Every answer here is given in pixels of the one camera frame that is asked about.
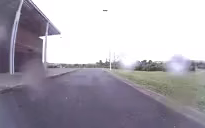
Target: pole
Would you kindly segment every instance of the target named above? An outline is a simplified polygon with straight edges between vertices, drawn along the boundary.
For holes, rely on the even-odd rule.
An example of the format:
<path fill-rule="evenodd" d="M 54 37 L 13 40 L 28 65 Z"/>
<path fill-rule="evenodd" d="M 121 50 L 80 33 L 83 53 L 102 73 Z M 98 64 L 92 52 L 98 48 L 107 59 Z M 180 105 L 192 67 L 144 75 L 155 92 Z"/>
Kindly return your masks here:
<path fill-rule="evenodd" d="M 111 50 L 109 50 L 109 61 L 110 61 L 110 70 L 111 70 Z"/>
<path fill-rule="evenodd" d="M 46 30 L 45 30 L 45 40 L 43 43 L 43 63 L 45 69 L 47 68 L 47 41 L 48 41 L 48 29 L 49 29 L 49 22 L 47 22 Z"/>
<path fill-rule="evenodd" d="M 16 35 L 19 26 L 20 13 L 24 0 L 20 0 L 18 10 L 13 23 L 12 34 L 10 39 L 10 53 L 9 53 L 9 73 L 12 75 L 15 72 L 14 60 L 15 60 L 15 46 L 16 46 Z"/>

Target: building wall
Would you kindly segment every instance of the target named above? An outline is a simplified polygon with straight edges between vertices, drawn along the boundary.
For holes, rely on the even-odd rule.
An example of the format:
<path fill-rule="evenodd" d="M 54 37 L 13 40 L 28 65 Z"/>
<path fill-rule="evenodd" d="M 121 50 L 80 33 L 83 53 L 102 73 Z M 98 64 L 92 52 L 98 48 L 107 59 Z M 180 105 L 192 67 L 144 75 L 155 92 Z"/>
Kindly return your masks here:
<path fill-rule="evenodd" d="M 12 26 L 19 0 L 0 0 L 0 73 L 9 72 Z"/>
<path fill-rule="evenodd" d="M 42 60 L 43 40 L 25 26 L 19 26 L 15 50 L 15 71 L 22 70 L 22 66 L 31 59 Z"/>

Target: curb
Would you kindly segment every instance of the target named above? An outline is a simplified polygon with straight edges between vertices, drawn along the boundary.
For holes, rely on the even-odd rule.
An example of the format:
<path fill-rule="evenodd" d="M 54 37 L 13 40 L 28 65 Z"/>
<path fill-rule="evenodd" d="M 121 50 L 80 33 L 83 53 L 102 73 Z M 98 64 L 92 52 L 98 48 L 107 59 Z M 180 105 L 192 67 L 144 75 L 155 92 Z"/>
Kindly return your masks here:
<path fill-rule="evenodd" d="M 63 75 L 69 74 L 69 73 L 76 72 L 78 70 L 80 70 L 80 69 L 71 70 L 71 71 L 61 73 L 61 74 L 58 74 L 58 75 L 48 76 L 47 79 L 54 79 L 54 78 L 57 78 L 57 77 L 60 77 L 60 76 L 63 76 Z"/>
<path fill-rule="evenodd" d="M 150 98 L 154 99 L 155 101 L 165 105 L 166 107 L 172 109 L 173 111 L 180 113 L 184 115 L 186 118 L 192 119 L 195 122 L 200 123 L 201 125 L 205 126 L 205 114 L 197 111 L 194 108 L 188 107 L 188 106 L 180 106 L 176 102 L 172 101 L 171 99 L 158 94 L 154 91 L 148 90 L 146 88 L 140 87 L 138 84 L 135 84 L 121 76 L 118 76 L 115 73 L 112 73 L 110 71 L 104 70 L 105 72 L 109 73 L 114 78 L 124 82 L 125 84 L 131 86 L 132 88 L 138 90 L 139 92 L 143 93 L 146 96 L 149 96 Z"/>
<path fill-rule="evenodd" d="M 60 76 L 63 76 L 63 75 L 66 75 L 66 74 L 69 74 L 69 73 L 72 73 L 72 72 L 76 72 L 78 70 L 79 69 L 75 69 L 75 70 L 71 70 L 71 71 L 68 71 L 68 72 L 65 72 L 65 73 L 61 73 L 61 74 L 57 74 L 57 75 L 53 75 L 53 76 L 47 76 L 46 79 L 54 79 L 54 78 L 57 78 L 57 77 L 60 77 Z M 7 87 L 5 89 L 1 89 L 0 94 L 5 94 L 5 93 L 11 92 L 11 91 L 15 91 L 17 89 L 21 89 L 22 86 L 23 86 L 22 84 L 17 84 L 13 87 Z"/>

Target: bush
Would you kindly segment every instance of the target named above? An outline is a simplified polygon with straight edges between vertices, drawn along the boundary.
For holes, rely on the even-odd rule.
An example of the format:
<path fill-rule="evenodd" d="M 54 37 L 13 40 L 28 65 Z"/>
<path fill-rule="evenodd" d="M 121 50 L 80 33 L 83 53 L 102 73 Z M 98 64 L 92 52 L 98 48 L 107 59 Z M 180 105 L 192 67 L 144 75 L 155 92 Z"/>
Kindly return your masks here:
<path fill-rule="evenodd" d="M 189 67 L 189 71 L 194 72 L 194 71 L 195 71 L 195 66 L 190 66 L 190 67 Z"/>

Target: building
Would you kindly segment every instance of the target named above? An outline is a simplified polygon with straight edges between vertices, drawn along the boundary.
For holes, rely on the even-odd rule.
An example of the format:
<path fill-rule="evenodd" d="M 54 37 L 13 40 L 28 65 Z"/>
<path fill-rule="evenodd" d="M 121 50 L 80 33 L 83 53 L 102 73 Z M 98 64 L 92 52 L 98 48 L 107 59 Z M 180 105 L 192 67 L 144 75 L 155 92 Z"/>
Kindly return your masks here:
<path fill-rule="evenodd" d="M 32 58 L 46 58 L 39 37 L 58 34 L 31 0 L 0 0 L 0 73 L 13 74 Z"/>

